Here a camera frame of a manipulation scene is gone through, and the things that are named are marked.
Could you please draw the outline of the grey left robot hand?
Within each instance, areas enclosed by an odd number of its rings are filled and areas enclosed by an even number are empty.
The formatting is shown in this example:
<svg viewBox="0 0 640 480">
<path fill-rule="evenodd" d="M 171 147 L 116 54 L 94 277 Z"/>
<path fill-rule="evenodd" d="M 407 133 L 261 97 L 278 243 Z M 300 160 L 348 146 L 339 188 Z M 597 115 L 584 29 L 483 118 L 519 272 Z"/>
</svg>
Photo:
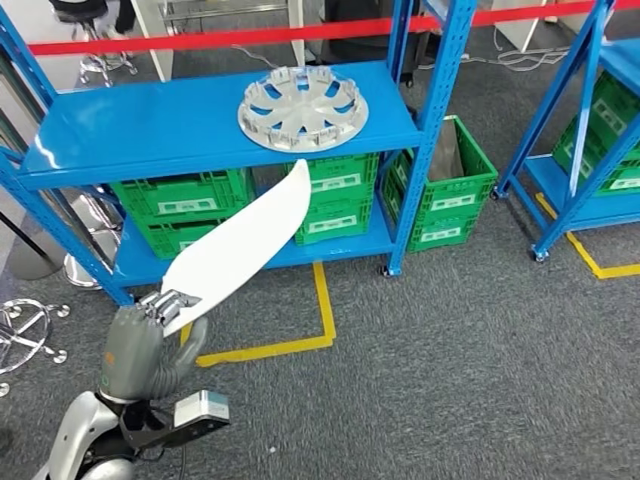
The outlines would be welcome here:
<svg viewBox="0 0 640 480">
<path fill-rule="evenodd" d="M 209 334 L 205 315 L 192 323 L 188 339 L 171 360 L 164 357 L 164 328 L 195 297 L 170 290 L 152 291 L 131 306 L 120 307 L 106 343 L 99 383 L 106 399 L 128 404 L 160 400 L 176 392 L 192 368 Z"/>
</svg>

